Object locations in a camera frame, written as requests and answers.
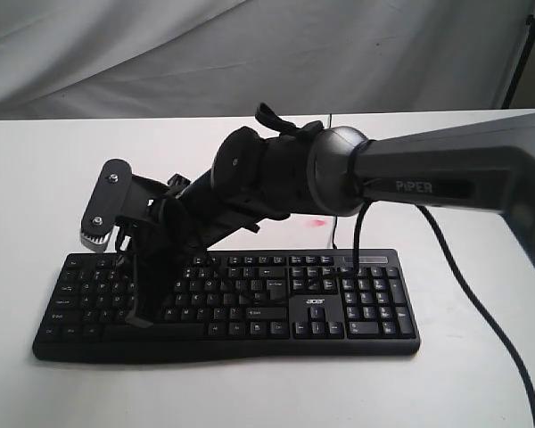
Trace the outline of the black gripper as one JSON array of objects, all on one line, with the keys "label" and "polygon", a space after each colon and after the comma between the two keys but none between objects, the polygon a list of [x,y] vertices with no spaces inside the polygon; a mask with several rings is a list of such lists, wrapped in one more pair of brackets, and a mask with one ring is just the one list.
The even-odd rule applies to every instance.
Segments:
[{"label": "black gripper", "polygon": [[192,257],[240,229],[256,233],[264,219],[290,217],[251,197],[242,206],[221,200],[209,176],[174,185],[135,177],[132,187],[117,216],[117,243],[130,238],[126,249],[118,251],[118,266],[133,274],[136,287],[125,322],[141,329],[156,320]]}]

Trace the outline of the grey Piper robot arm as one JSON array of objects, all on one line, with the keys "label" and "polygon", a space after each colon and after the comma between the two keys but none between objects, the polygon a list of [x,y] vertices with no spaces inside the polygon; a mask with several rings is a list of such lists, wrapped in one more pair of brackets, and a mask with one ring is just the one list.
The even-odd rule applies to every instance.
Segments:
[{"label": "grey Piper robot arm", "polygon": [[535,113],[383,140],[297,127],[266,105],[256,118],[275,135],[238,128],[190,185],[156,183],[135,198],[132,325],[151,325],[165,283],[235,231],[292,214],[360,217],[373,202],[495,212],[535,267]]}]

